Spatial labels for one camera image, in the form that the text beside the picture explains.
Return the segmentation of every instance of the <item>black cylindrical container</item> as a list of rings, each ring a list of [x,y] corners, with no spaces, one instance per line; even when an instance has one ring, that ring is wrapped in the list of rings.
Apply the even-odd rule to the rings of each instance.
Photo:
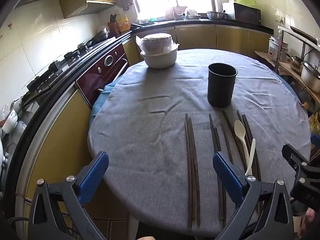
[[[233,66],[223,63],[211,64],[208,70],[208,101],[210,105],[227,107],[231,103],[238,71]]]

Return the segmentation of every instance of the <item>white rice cooker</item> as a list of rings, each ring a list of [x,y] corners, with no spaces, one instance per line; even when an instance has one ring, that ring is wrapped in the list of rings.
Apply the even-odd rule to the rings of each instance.
[[[277,60],[278,48],[279,48],[279,39],[271,36],[269,39],[268,56],[273,61]],[[280,55],[281,62],[287,62],[288,57],[286,53],[288,53],[288,51],[289,51],[288,44],[285,42],[282,42],[282,50]]]

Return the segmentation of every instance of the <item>gray tablecloth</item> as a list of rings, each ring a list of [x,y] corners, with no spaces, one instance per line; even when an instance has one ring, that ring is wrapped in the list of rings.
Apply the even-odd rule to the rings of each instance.
[[[284,144],[290,143],[309,157],[306,111],[276,75],[258,61],[226,51],[192,49],[178,51],[176,64],[164,70],[138,63],[126,71],[97,114],[88,145],[92,155],[108,153],[106,183],[129,212],[144,223],[203,236],[217,236],[222,230],[209,113],[218,127],[222,150],[226,150],[221,130],[224,125],[235,165],[243,167],[221,109],[207,101],[207,66],[215,62],[238,70],[232,103],[226,111],[232,122],[237,119],[237,110],[246,114],[256,138],[262,181],[274,183],[281,178],[290,192],[294,171],[282,158]],[[193,123],[200,185],[201,226],[194,226],[192,231],[187,229],[186,113]],[[228,198],[227,219],[234,207]]]

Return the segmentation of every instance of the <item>silver bolt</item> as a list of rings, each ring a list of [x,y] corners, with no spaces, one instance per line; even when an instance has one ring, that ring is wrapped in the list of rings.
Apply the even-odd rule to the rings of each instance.
[[[284,185],[284,182],[283,182],[282,179],[278,179],[278,180],[277,180],[277,183],[278,183],[279,185],[281,185],[281,186]]]
[[[248,181],[251,181],[251,182],[256,181],[256,178],[255,178],[254,176],[252,176],[252,175],[249,175],[249,176],[247,177],[247,179],[248,179]]]
[[[38,185],[44,184],[44,179],[38,179],[37,184],[38,184]]]
[[[75,176],[70,175],[66,178],[67,182],[73,182],[75,180]]]

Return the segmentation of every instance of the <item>metal rack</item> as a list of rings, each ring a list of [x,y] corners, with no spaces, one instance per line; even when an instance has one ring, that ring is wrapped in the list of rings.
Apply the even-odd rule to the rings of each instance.
[[[288,33],[291,36],[293,36],[293,37],[297,38],[298,40],[302,41],[303,45],[302,45],[301,59],[303,59],[303,57],[304,57],[305,50],[306,50],[306,45],[308,45],[309,47],[312,47],[316,51],[320,52],[320,47],[318,45],[316,45],[313,42],[309,41],[308,39],[306,39],[305,37],[301,36],[300,34],[297,34],[297,33],[293,32],[292,30],[286,29],[286,28],[281,27],[281,26],[278,26],[278,29],[281,30],[280,38],[279,38],[279,44],[281,44],[281,46],[279,46],[280,49],[278,49],[276,64],[275,64],[275,68],[274,68],[274,71],[277,74],[279,73],[278,72],[278,68],[279,68],[280,55],[281,55],[281,51],[282,51],[282,42],[283,42],[284,33]]]

